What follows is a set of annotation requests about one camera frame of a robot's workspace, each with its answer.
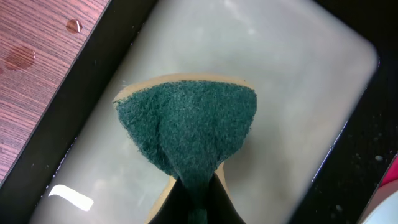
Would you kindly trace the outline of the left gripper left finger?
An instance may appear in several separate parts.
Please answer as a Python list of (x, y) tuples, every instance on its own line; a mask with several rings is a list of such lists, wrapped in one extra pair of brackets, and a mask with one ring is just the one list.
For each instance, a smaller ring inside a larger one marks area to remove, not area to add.
[(181, 180), (170, 177), (148, 214), (148, 224), (188, 223), (192, 207), (190, 194)]

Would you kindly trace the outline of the light blue plate front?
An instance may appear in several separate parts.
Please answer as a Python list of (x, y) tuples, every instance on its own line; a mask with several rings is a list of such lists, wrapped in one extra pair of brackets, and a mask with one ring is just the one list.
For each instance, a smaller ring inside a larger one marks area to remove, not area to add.
[(397, 180), (380, 187), (358, 223), (398, 224)]

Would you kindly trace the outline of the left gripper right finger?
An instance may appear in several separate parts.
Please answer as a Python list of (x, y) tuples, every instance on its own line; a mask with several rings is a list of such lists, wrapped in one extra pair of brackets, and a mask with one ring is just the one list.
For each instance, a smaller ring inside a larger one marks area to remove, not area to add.
[(245, 224), (216, 174), (209, 181), (206, 210), (208, 224)]

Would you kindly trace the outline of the green yellow sponge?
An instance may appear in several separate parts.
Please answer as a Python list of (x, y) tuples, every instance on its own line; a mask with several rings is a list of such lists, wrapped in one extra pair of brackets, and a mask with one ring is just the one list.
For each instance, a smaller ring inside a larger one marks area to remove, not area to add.
[(172, 74), (125, 87), (113, 105), (141, 154), (186, 188), (193, 203), (186, 221), (208, 223), (210, 180), (244, 144), (257, 110), (254, 88), (223, 76)]

